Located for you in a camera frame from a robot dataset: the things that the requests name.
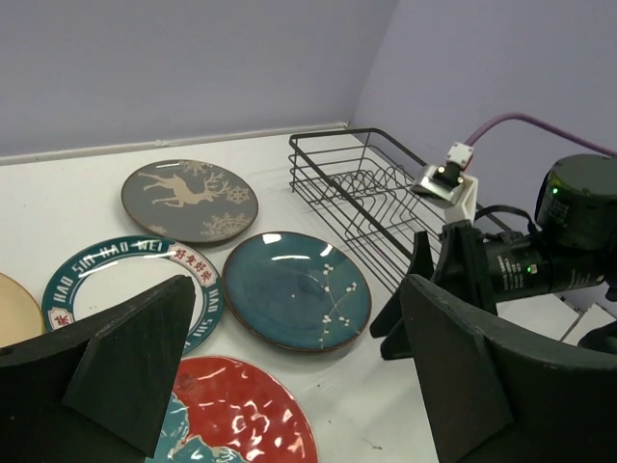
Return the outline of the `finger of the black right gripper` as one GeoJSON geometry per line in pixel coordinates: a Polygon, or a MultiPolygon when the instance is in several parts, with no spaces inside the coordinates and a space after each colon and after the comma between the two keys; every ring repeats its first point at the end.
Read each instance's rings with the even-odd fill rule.
{"type": "Polygon", "coordinates": [[[399,319],[385,336],[380,346],[380,352],[382,359],[385,361],[414,357],[403,318],[399,319]]]}

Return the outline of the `grey deer plate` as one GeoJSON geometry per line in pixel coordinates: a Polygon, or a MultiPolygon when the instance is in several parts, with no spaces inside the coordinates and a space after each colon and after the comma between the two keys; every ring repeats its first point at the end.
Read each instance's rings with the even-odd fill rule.
{"type": "Polygon", "coordinates": [[[144,229],[204,245],[233,239],[254,223],[259,211],[255,191],[242,177],[193,159],[139,168],[125,180],[121,203],[144,229]]]}

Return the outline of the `beige bird plate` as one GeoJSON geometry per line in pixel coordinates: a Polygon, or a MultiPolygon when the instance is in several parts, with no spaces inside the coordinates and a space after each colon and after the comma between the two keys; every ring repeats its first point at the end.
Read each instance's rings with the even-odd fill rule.
{"type": "Polygon", "coordinates": [[[45,333],[39,304],[20,283],[1,274],[1,346],[6,347],[45,333]]]}

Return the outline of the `red and teal plate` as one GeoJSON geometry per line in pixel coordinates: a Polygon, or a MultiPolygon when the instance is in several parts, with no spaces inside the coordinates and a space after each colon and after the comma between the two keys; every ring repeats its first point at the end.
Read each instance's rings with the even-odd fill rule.
{"type": "Polygon", "coordinates": [[[317,463],[309,420],[269,373],[240,360],[180,362],[152,462],[317,463]]]}

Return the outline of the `white plate green text rim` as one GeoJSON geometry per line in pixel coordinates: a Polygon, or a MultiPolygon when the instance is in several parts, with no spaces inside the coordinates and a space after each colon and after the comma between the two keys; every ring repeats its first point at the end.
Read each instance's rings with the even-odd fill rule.
{"type": "Polygon", "coordinates": [[[41,300],[47,331],[124,302],[169,278],[192,279],[195,302],[183,354],[200,346],[222,318],[223,281],[200,252],[169,238],[126,235],[91,245],[64,262],[41,300]]]}

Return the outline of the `dark teal blossom plate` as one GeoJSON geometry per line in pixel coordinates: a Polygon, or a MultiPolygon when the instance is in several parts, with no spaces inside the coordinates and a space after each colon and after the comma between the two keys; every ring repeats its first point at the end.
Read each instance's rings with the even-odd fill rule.
{"type": "Polygon", "coordinates": [[[337,247],[294,231],[241,242],[223,269],[229,309],[251,333],[296,352],[342,348],[364,331],[372,297],[360,268],[337,247]]]}

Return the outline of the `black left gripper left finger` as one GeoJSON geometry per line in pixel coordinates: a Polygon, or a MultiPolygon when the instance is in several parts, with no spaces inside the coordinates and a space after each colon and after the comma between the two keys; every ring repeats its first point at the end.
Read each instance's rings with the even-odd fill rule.
{"type": "Polygon", "coordinates": [[[1,350],[4,462],[143,462],[155,454],[196,299],[177,275],[1,350]]]}

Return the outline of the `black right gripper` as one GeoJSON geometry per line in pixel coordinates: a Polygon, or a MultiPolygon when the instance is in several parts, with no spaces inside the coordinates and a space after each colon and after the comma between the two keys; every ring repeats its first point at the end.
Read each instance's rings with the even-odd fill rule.
{"type": "Polygon", "coordinates": [[[416,231],[410,266],[369,327],[372,338],[404,328],[401,288],[413,274],[459,299],[493,313],[499,302],[607,284],[616,299],[616,161],[576,154],[556,161],[546,174],[533,214],[492,205],[476,212],[519,215],[526,231],[484,233],[469,220],[443,228],[433,273],[427,231],[416,231]]]}

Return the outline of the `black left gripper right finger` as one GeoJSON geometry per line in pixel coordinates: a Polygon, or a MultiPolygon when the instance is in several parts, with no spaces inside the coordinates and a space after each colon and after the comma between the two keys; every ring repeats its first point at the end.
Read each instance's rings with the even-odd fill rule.
{"type": "Polygon", "coordinates": [[[418,275],[401,302],[440,461],[615,461],[614,354],[536,334],[418,275]]]}

